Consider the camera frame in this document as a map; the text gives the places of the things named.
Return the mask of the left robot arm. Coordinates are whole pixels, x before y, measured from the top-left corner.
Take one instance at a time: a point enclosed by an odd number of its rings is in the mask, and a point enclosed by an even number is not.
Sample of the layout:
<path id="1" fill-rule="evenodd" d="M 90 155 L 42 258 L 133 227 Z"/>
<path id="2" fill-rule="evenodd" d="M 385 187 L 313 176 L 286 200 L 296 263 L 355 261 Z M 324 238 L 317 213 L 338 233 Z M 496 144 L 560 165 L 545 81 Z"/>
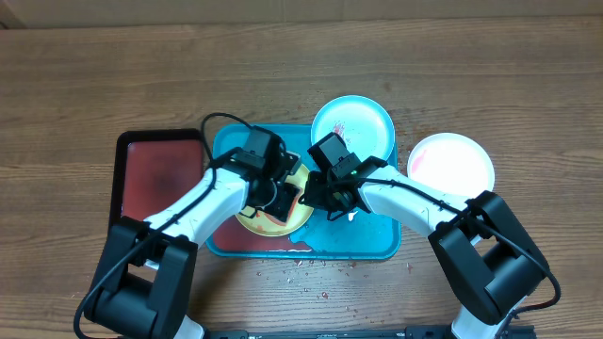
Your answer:
<path id="1" fill-rule="evenodd" d="M 296 153 L 234 148 L 165 210 L 143 221 L 121 218 L 76 309 L 76 336 L 84 337 L 86 318 L 124 338 L 203 338 L 203 326 L 187 315 L 199 247 L 247 206 L 287 219 L 297 189 L 285 179 L 300 165 Z"/>

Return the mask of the yellow green plate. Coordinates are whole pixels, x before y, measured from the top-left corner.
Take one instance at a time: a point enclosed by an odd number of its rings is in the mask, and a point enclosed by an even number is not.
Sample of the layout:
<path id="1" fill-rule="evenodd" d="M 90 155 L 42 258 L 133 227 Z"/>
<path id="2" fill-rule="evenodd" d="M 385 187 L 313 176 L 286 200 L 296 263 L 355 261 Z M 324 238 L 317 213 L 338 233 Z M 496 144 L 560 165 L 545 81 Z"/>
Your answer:
<path id="1" fill-rule="evenodd" d="M 286 221 L 280 221 L 263 211 L 257 211 L 253 218 L 247 218 L 247 215 L 253 212 L 253 209 L 249 206 L 243 209 L 243 214 L 237 214 L 236 219 L 247 230 L 262 236 L 276 237 L 293 233 L 303 226 L 314 212 L 313 207 L 299 203 L 299 197 L 304 192 L 308 176 L 309 169 L 301 164 L 297 172 L 294 175 L 289 175 L 285 180 L 299 190 L 288 210 Z"/>

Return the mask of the white plate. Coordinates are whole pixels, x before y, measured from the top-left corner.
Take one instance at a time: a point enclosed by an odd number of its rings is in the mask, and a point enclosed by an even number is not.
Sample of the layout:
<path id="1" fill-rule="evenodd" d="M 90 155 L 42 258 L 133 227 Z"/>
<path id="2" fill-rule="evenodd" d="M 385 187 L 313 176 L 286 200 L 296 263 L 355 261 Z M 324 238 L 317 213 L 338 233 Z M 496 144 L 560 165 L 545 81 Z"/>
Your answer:
<path id="1" fill-rule="evenodd" d="M 407 174 L 413 181 L 467 198 L 492 191 L 496 181 L 494 164 L 482 146 L 454 133 L 419 141 L 409 155 Z"/>

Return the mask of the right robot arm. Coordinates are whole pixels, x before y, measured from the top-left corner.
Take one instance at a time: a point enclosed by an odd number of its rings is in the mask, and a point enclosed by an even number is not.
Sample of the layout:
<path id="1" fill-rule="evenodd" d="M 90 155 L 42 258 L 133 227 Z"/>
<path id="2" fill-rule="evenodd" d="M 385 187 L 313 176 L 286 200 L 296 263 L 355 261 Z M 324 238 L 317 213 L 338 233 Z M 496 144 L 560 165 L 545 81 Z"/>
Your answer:
<path id="1" fill-rule="evenodd" d="M 524 299 L 551 276 L 548 262 L 509 205 L 485 190 L 475 198 L 437 191 L 393 166 L 361 166 L 338 177 L 311 172 L 301 203 L 329 219 L 353 209 L 392 218 L 426 237 L 462 309 L 456 338 L 498 338 L 528 310 Z"/>

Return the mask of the black red small tray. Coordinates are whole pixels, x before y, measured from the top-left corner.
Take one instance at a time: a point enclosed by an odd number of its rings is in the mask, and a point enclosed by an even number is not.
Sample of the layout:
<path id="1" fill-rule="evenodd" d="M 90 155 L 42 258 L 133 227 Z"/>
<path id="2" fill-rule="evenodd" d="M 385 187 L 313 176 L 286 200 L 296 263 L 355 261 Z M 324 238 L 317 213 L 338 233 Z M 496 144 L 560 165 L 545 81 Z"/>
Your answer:
<path id="1" fill-rule="evenodd" d="M 204 175 L 204 146 L 196 129 L 127 131 L 116 144 L 108 225 L 163 211 Z"/>

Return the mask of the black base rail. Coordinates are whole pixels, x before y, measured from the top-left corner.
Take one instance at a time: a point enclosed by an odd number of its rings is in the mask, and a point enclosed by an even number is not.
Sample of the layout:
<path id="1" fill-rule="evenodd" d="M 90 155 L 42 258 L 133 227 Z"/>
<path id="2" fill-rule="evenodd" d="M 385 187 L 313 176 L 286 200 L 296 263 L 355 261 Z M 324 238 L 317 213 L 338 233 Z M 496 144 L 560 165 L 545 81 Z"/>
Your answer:
<path id="1" fill-rule="evenodd" d="M 353 331 L 209 331 L 207 339 L 446 339 L 451 330 L 444 325 L 409 326 L 403 330 Z"/>

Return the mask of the teal plastic serving tray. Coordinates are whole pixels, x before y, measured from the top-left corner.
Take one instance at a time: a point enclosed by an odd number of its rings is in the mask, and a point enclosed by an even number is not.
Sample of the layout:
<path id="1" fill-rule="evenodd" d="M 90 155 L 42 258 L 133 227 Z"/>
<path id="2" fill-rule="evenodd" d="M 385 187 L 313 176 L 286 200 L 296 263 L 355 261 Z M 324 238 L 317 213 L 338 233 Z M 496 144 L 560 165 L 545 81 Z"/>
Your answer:
<path id="1" fill-rule="evenodd" d="M 311 127 L 302 124 L 260 125 L 279 135 L 288 151 L 298 153 L 310 170 L 317 166 L 307 153 L 311 146 Z M 221 155 L 243 146 L 249 131 L 241 124 L 223 127 L 214 138 L 213 155 Z M 315 210 L 299 229 L 291 234 L 267 237 L 244 227 L 236 217 L 228 218 L 205 244 L 224 257 L 248 257 L 295 260 L 385 260 L 401 243 L 401 225 L 392 218 L 358 211 L 348 217 L 328 221 L 327 214 Z"/>

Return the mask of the light blue plate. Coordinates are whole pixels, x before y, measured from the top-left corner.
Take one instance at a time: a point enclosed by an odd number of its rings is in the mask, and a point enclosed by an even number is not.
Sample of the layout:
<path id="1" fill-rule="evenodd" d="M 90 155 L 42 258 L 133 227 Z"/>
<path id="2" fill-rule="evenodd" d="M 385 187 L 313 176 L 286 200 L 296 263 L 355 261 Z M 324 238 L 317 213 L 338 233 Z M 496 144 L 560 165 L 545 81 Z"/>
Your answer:
<path id="1" fill-rule="evenodd" d="M 311 127 L 311 144 L 331 132 L 340 135 L 360 160 L 370 156 L 387 160 L 394 150 L 392 119 L 380 104 L 364 96 L 341 96 L 319 110 Z"/>

